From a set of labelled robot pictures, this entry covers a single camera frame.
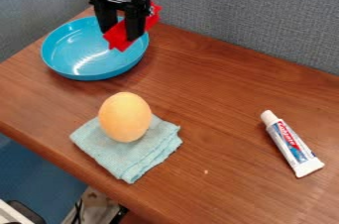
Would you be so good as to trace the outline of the orange egg-shaped object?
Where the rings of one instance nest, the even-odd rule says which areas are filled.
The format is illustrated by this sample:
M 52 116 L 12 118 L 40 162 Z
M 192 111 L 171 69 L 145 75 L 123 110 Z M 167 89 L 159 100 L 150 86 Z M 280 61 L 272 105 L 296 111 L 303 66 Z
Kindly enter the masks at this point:
M 119 92 L 109 96 L 97 112 L 104 133 L 117 142 L 137 140 L 151 124 L 151 108 L 144 99 L 131 93 Z

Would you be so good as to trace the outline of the blue plate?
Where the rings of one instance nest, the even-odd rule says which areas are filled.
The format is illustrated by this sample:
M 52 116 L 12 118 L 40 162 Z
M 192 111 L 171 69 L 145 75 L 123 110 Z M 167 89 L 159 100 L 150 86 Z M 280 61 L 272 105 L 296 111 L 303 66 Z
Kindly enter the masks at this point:
M 72 20 L 57 27 L 41 45 L 41 60 L 65 78 L 96 81 L 129 71 L 141 61 L 150 38 L 144 34 L 124 52 L 108 48 L 96 16 Z

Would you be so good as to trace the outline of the red rectangular block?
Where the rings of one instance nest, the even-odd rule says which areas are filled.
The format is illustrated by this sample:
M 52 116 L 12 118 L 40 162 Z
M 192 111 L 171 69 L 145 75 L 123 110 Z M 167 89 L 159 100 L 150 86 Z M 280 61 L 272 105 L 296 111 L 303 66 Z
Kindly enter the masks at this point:
M 150 29 L 155 26 L 160 19 L 162 7 L 155 3 L 151 3 L 151 15 L 145 17 L 144 31 L 148 32 Z M 103 34 L 103 38 L 108 42 L 108 48 L 117 49 L 120 52 L 124 52 L 128 47 L 132 45 L 132 41 L 127 39 L 127 30 L 125 30 L 125 20 L 120 19 L 116 25 Z

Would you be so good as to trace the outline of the grey object under table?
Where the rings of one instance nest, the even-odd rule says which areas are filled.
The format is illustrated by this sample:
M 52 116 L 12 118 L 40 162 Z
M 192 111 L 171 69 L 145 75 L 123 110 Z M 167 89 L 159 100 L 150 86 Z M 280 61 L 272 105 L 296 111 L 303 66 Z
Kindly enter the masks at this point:
M 81 196 L 81 224 L 108 224 L 119 211 L 117 203 L 92 187 Z

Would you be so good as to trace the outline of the white toothpaste tube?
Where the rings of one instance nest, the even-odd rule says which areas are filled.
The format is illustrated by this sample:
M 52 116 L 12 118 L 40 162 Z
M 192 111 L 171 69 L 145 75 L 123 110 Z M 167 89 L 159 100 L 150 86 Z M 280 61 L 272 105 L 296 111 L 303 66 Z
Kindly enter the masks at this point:
M 302 178 L 323 169 L 324 162 L 318 159 L 284 120 L 278 118 L 270 110 L 264 110 L 260 113 L 260 120 L 263 121 L 266 131 L 294 170 L 295 176 Z

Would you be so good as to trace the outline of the light blue folded cloth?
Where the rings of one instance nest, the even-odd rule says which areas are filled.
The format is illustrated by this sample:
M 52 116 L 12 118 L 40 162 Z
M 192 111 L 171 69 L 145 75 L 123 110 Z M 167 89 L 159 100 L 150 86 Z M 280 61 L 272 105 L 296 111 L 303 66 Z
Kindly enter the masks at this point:
M 143 137 L 120 143 L 103 132 L 93 118 L 71 133 L 71 140 L 116 179 L 133 184 L 179 149 L 179 131 L 178 125 L 152 116 Z

